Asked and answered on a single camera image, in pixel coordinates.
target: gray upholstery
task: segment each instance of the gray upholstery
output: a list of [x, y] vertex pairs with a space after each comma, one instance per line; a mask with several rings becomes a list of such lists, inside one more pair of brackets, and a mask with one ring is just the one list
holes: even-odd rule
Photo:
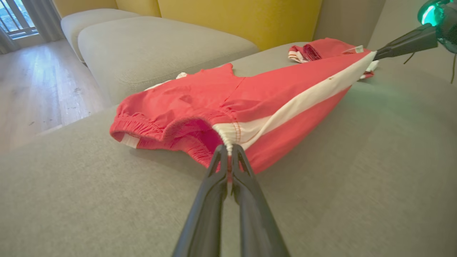
[[238, 36], [150, 16], [88, 27], [79, 46], [113, 104], [180, 72], [195, 73], [258, 52]]
[[[234, 61], [235, 74], [295, 65], [287, 48]], [[454, 257], [456, 99], [449, 83], [383, 60], [259, 174], [291, 255]], [[0, 256], [171, 255], [205, 170], [182, 152], [111, 139], [114, 114], [0, 159]], [[222, 256], [240, 256], [232, 199], [223, 212]]]
[[81, 62], [84, 62], [84, 58], [81, 55], [78, 47], [78, 36], [80, 32], [95, 24], [99, 24], [106, 21], [119, 20], [125, 18], [132, 18], [140, 16], [137, 13], [122, 11], [117, 9], [94, 9], [88, 11], [77, 12], [65, 16], [60, 21], [62, 30], [73, 48], [74, 52], [78, 56]]

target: red garment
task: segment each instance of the red garment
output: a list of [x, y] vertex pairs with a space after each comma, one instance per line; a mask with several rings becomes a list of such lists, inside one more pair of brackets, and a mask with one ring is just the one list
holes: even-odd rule
[[340, 55], [237, 77], [202, 70], [127, 97], [111, 135], [135, 148], [181, 150], [208, 167], [216, 146], [241, 145], [258, 173], [296, 146], [336, 106], [375, 52]]
[[[309, 42], [303, 47], [292, 46], [289, 49], [288, 57], [289, 59], [292, 59], [296, 62], [305, 63], [330, 58], [342, 54], [356, 54], [365, 51], [368, 50], [364, 49], [363, 46], [356, 47], [337, 39], [326, 38]], [[367, 70], [360, 77], [360, 79], [373, 77], [373, 71], [376, 69], [378, 62], [379, 61], [374, 61], [372, 65], [370, 65], [370, 67], [367, 68]]]

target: white stripe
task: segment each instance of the white stripe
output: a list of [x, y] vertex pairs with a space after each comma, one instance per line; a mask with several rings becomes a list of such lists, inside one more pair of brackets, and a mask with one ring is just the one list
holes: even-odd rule
[[[213, 129], [219, 133], [227, 146], [240, 144], [243, 149], [248, 149], [262, 135], [351, 86], [360, 78], [360, 74], [370, 65], [375, 55], [376, 52], [367, 54], [346, 69], [296, 95], [272, 116], [244, 123], [218, 123], [213, 125]], [[241, 138], [237, 139], [235, 126], [239, 127]]]

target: yellow cushion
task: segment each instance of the yellow cushion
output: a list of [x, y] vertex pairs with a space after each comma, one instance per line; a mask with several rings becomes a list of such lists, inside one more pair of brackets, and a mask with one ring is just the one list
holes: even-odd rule
[[157, 0], [116, 0], [120, 10], [136, 12], [144, 16], [160, 17]]
[[53, 0], [53, 2], [61, 18], [92, 9], [117, 9], [116, 0]]
[[321, 0], [159, 0], [159, 6], [163, 18], [237, 35], [265, 50], [311, 41]]

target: window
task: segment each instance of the window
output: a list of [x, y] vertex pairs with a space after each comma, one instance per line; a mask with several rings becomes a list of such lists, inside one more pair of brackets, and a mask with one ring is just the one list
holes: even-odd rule
[[37, 33], [22, 0], [0, 0], [0, 27], [12, 38]]

